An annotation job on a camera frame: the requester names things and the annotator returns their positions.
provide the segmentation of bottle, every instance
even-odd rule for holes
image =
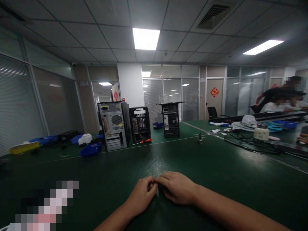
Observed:
[[[267,124],[258,124],[254,129],[253,137],[257,140],[268,141],[270,136],[270,132],[267,128]]]

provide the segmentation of black shirt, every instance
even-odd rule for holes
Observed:
[[[257,106],[257,110],[258,110],[257,113],[259,113],[262,110],[262,108],[264,107],[265,104],[271,102],[272,98],[275,95],[280,94],[280,93],[287,93],[287,91],[280,88],[280,87],[271,88],[271,89],[268,89],[267,91],[265,91],[263,93],[264,100]]]

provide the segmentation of computer case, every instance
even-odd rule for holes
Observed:
[[[163,103],[164,137],[180,137],[179,103]]]
[[[129,105],[126,102],[97,103],[107,151],[126,148],[131,139]]]
[[[133,143],[151,138],[150,117],[148,107],[129,108]]]

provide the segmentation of red sign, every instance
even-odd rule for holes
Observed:
[[[115,91],[115,100],[118,101],[118,94],[116,91]]]
[[[213,88],[213,90],[210,92],[212,96],[216,97],[219,93],[218,89],[216,87]]]

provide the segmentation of hand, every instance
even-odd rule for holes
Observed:
[[[284,111],[284,112],[293,112],[294,110],[293,110],[293,109],[288,108],[288,109],[284,109],[283,111]]]
[[[165,189],[163,193],[166,198],[175,204],[191,205],[194,201],[194,192],[197,184],[178,172],[166,172],[155,179]]]
[[[133,216],[137,216],[146,210],[156,191],[157,184],[154,183],[153,176],[140,179],[138,180],[124,206],[127,207]]]
[[[301,142],[304,142],[305,144],[308,144],[308,134],[301,134],[301,136],[298,137],[297,140],[301,141]]]

